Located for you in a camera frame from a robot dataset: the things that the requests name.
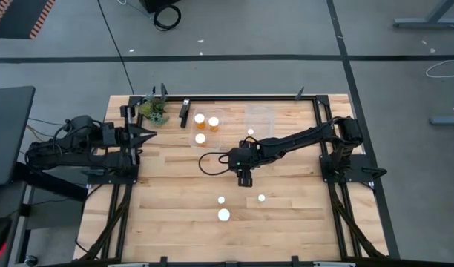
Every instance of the clear plastic box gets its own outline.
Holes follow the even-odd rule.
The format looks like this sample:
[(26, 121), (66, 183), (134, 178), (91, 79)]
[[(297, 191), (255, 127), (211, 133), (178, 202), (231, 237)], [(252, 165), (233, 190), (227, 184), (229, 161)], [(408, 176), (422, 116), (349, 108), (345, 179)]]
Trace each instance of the clear plastic box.
[(259, 105), (248, 105), (245, 110), (245, 133), (252, 129), (254, 134), (251, 135), (257, 140), (274, 136), (274, 118), (275, 109)]
[[(196, 122), (194, 121), (194, 117), (197, 114), (202, 114), (205, 117), (205, 128), (199, 129), (197, 127)], [(191, 117), (191, 134), (189, 136), (189, 145), (193, 148), (210, 148), (219, 150), (220, 146), (222, 145), (222, 131), (224, 129), (224, 122), (225, 122), (225, 112), (221, 109), (213, 109), (213, 108), (196, 108), (194, 110), (194, 114)], [(218, 131), (211, 131), (209, 128), (208, 121), (211, 117), (217, 117), (219, 119), (219, 130)], [(205, 135), (205, 146), (199, 146), (196, 143), (196, 135), (197, 134), (204, 134)]]

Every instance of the table leg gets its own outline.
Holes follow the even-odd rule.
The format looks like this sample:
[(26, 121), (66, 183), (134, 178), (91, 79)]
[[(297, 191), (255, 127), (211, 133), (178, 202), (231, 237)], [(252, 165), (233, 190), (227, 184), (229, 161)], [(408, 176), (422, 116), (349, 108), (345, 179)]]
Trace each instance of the table leg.
[(443, 19), (444, 14), (454, 5), (454, 0), (442, 0), (425, 18), (395, 19), (395, 27), (403, 26), (454, 26), (454, 19)]
[(435, 116), (430, 118), (431, 125), (454, 125), (454, 116)]

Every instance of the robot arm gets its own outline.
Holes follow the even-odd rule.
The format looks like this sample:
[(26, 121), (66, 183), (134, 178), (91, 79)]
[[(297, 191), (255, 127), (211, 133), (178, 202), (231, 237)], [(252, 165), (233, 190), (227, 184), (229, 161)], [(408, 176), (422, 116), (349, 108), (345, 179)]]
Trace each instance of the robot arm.
[[(65, 136), (57, 138), (61, 131), (66, 132)], [(114, 127), (112, 122), (102, 123), (89, 116), (78, 116), (67, 119), (49, 141), (32, 143), (25, 159), (26, 164), (35, 171), (57, 166), (91, 167), (88, 174), (107, 177), (107, 181), (116, 182), (116, 177), (130, 174), (139, 164), (139, 157), (135, 155), (134, 160), (130, 150), (136, 150), (154, 136), (156, 132), (135, 124), (125, 123), (125, 127)], [(119, 151), (108, 152), (108, 148), (119, 148)], [(105, 149), (105, 154), (93, 155), (96, 149)]]
[[(335, 125), (338, 126), (340, 136), (335, 134)], [(336, 117), (329, 122), (295, 133), (283, 138), (266, 138), (256, 140), (247, 137), (240, 141), (239, 148), (232, 148), (226, 155), (228, 169), (234, 171), (239, 178), (239, 186), (252, 187), (251, 170), (283, 158), (288, 152), (320, 142), (333, 144), (330, 168), (342, 174), (350, 168), (352, 150), (363, 142), (358, 121), (352, 118)]]

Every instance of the wooden table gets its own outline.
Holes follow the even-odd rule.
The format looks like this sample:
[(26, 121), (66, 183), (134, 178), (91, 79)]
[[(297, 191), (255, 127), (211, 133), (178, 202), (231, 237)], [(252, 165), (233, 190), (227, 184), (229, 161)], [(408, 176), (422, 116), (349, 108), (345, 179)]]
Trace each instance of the wooden table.
[[(119, 106), (126, 105), (128, 97), (111, 97), (106, 122), (123, 125)], [(333, 116), (352, 116), (347, 95), (329, 95), (329, 101)], [(251, 104), (275, 109), (272, 116), (277, 137), (316, 126), (312, 103), (306, 101), (192, 102), (191, 113), (195, 108), (223, 109), (223, 146), (231, 148), (246, 136), (243, 118), (246, 106)], [(143, 122), (144, 128), (157, 131), (158, 136), (142, 148), (123, 262), (159, 262), (161, 256), (168, 256), (169, 262), (290, 261), (292, 255), (302, 261), (340, 259), (328, 189), (321, 178), (319, 145), (255, 169), (254, 187), (241, 188), (232, 172), (208, 177), (199, 170), (197, 160), (206, 151), (189, 145), (193, 116), (189, 116), (186, 129), (180, 128), (181, 106), (181, 102), (169, 102), (166, 110), (171, 119), (161, 128), (148, 120)], [(210, 172), (226, 167), (216, 156), (207, 156), (203, 166)], [(104, 185), (86, 202), (79, 232), (79, 243), (85, 248), (90, 248), (105, 227), (111, 192), (112, 185)], [(356, 223), (375, 247), (387, 254), (372, 190), (349, 183), (349, 192)], [(257, 201), (259, 194), (266, 195), (265, 202)], [(223, 205), (217, 202), (220, 196), (226, 198)], [(231, 212), (228, 222), (218, 220), (221, 208)], [(343, 222), (348, 253), (352, 255), (345, 225)], [(117, 229), (112, 237), (109, 257), (114, 256)], [(83, 254), (76, 248), (74, 258)]]

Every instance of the concrete floor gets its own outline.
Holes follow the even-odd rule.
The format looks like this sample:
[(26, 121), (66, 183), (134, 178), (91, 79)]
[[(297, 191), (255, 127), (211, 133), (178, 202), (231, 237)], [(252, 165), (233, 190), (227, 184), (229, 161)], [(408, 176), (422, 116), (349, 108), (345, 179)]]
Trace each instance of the concrete floor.
[[(431, 48), (454, 54), (454, 29), (391, 26), (398, 16), (425, 16), (437, 2), (335, 1), (349, 55), (429, 55)], [(116, 0), (102, 6), (123, 56), (339, 54), (323, 0), (182, 0), (181, 24), (166, 33)], [(51, 56), (117, 56), (96, 0), (58, 0), (37, 39), (0, 39), (0, 57)], [(435, 63), (352, 62), (352, 69), (378, 164), (389, 170), (383, 183), (401, 257), (454, 262), (454, 127), (427, 121), (454, 116), (454, 79), (427, 78)], [(131, 62), (127, 70), (135, 93), (160, 82), (169, 93), (296, 93), (301, 86), (305, 93), (349, 92), (341, 62)], [(437, 73), (454, 73), (454, 65)], [(130, 93), (120, 63), (0, 64), (0, 88), (19, 85), (36, 87), (31, 116), (52, 122), (79, 114), (103, 119), (110, 95)], [(46, 134), (56, 130), (30, 124)], [(33, 141), (27, 133), (22, 150)], [(35, 199), (54, 195), (38, 191)], [(33, 233), (30, 253), (41, 264), (71, 259), (80, 205), (38, 207), (40, 214), (61, 208), (70, 212), (36, 219), (58, 227)]]

